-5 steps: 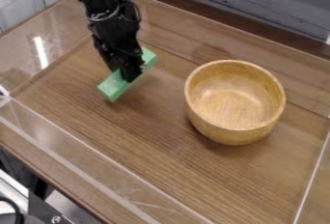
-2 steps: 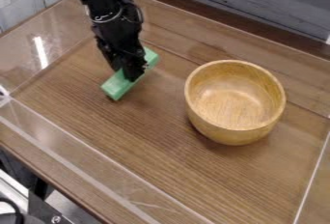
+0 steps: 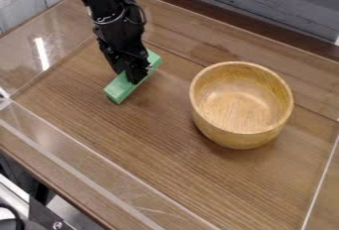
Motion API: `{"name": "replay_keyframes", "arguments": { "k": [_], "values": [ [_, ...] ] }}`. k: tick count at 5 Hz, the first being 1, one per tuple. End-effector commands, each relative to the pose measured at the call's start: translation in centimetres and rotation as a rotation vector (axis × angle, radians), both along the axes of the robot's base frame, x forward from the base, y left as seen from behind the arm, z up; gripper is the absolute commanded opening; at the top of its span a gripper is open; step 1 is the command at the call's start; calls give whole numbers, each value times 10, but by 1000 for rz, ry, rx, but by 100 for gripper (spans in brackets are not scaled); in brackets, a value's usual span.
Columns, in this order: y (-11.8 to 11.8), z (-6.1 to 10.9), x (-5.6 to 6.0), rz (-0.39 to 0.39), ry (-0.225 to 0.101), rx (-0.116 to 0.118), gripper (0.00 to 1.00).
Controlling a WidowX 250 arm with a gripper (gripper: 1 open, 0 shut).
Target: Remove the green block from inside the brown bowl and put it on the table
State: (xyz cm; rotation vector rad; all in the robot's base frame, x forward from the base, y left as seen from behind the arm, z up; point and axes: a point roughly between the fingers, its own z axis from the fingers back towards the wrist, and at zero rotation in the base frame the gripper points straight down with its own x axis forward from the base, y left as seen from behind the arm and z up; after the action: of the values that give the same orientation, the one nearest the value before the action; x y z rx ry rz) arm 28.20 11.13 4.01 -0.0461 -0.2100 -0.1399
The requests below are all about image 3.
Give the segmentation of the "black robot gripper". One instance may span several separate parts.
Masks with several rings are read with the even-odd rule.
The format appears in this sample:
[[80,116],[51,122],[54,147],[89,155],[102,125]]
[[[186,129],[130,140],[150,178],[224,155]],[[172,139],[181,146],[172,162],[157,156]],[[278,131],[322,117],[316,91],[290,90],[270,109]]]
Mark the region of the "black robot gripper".
[[125,72],[132,84],[148,75],[149,62],[141,43],[145,23],[145,14],[137,5],[126,5],[118,15],[93,21],[96,35],[102,40],[98,49],[114,73]]

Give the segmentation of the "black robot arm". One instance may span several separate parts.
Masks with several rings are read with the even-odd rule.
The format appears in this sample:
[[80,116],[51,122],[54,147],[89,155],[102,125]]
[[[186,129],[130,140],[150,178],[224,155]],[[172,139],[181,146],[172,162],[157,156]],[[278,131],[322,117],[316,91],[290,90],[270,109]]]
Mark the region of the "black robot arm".
[[93,22],[102,55],[116,73],[137,84],[148,74],[148,53],[141,42],[145,14],[134,0],[82,0]]

